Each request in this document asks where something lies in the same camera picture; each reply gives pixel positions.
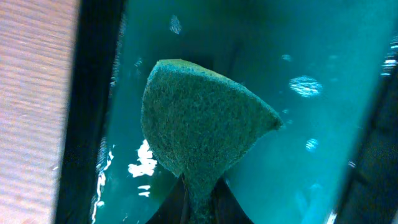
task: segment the twisted sponge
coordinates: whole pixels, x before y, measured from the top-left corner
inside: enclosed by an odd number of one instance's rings
[[[141,125],[158,161],[185,174],[193,211],[203,213],[223,172],[282,121],[246,87],[173,59],[158,61],[149,75]]]

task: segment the green sponge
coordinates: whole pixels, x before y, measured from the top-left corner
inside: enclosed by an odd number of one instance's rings
[[[246,87],[173,59],[158,61],[149,75],[141,125],[159,163],[176,176],[184,173],[191,219],[205,219],[217,180],[282,120]]]

